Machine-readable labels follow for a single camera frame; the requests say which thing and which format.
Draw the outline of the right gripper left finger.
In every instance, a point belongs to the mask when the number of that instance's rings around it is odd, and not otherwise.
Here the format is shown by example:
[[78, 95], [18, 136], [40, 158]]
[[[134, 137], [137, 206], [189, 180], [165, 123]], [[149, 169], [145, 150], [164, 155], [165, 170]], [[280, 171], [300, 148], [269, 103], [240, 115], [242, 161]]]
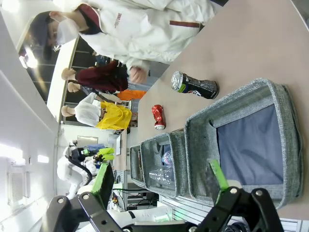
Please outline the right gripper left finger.
[[103, 165], [91, 191], [73, 199], [59, 195], [49, 203], [42, 217], [43, 232], [75, 232], [81, 222], [89, 222], [96, 232], [119, 232], [121, 227], [107, 212], [114, 175], [110, 164]]

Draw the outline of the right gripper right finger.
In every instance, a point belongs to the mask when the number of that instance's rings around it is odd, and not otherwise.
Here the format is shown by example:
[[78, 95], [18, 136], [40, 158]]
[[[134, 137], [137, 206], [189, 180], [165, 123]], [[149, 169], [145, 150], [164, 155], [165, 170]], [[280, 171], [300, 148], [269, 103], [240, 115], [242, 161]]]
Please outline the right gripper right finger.
[[229, 185], [217, 160], [208, 160], [207, 189], [214, 202], [198, 232], [223, 232], [232, 217], [240, 217], [251, 232], [284, 231], [277, 210], [265, 188], [251, 192]]

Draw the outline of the person's right hand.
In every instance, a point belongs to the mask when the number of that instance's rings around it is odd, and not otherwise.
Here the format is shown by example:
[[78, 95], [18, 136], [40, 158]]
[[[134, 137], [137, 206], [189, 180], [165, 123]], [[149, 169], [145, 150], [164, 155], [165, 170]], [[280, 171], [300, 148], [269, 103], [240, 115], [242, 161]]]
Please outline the person's right hand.
[[147, 72], [139, 67], [132, 67], [129, 71], [130, 80], [133, 83], [144, 83], [147, 80]]

